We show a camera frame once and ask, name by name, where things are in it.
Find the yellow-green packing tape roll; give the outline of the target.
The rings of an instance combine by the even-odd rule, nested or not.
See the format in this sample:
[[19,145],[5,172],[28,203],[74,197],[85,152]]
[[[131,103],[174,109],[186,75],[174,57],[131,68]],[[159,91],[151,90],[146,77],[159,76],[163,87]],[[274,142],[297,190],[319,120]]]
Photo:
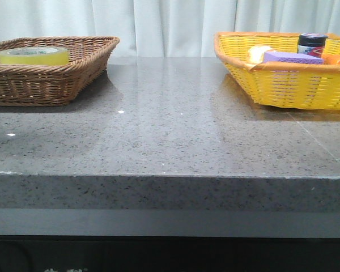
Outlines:
[[5,65],[67,65],[69,51],[56,46],[32,46],[0,51],[0,64]]

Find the bread roll croissant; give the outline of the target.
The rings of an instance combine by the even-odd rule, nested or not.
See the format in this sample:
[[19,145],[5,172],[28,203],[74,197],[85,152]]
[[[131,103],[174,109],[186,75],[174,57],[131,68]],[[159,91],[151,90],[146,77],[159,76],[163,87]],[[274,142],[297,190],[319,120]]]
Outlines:
[[266,52],[276,52],[276,50],[268,45],[254,45],[248,50],[246,61],[251,64],[263,63]]

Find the orange carrot toy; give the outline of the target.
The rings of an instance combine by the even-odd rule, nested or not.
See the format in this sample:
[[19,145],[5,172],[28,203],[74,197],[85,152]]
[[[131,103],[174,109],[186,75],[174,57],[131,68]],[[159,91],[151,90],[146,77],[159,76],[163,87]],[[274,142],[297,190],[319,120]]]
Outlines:
[[326,65],[340,65],[340,54],[323,53],[321,58]]

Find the brown wicker basket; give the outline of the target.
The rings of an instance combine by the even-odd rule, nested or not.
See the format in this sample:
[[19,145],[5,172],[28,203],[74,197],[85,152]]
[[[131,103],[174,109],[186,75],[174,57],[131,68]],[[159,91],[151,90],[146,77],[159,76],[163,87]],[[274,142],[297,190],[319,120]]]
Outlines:
[[0,64],[0,106],[66,105],[107,68],[116,36],[22,37],[0,41],[0,51],[15,47],[60,46],[70,62],[60,66]]

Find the purple foam block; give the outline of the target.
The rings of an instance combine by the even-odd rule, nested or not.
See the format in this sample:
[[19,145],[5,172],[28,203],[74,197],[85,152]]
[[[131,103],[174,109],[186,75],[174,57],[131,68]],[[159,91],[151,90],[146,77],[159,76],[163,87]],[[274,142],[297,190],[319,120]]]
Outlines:
[[324,63],[324,60],[322,58],[309,56],[306,54],[267,51],[263,54],[263,63],[267,62],[288,62],[322,65]]

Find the black lidded jar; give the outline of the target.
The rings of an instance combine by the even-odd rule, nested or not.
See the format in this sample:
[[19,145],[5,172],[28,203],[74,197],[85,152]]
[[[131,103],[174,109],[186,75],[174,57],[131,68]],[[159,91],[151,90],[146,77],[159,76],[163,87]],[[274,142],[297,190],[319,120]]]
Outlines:
[[298,37],[297,53],[321,58],[328,36],[320,33],[302,33]]

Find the white curtain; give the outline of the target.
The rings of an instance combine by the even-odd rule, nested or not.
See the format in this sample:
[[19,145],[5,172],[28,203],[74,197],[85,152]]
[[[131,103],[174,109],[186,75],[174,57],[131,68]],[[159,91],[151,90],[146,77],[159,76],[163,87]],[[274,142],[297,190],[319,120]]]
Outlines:
[[116,57],[211,57],[221,31],[340,35],[340,1],[0,1],[0,41],[117,36]]

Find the yellow woven plastic basket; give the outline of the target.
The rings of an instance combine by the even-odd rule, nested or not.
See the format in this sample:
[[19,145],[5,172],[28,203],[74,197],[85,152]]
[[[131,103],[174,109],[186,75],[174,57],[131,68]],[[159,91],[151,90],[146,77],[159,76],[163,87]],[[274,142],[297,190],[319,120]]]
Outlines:
[[255,103],[280,108],[340,110],[340,65],[246,62],[248,50],[254,45],[295,53],[298,37],[298,33],[217,32],[214,50]]

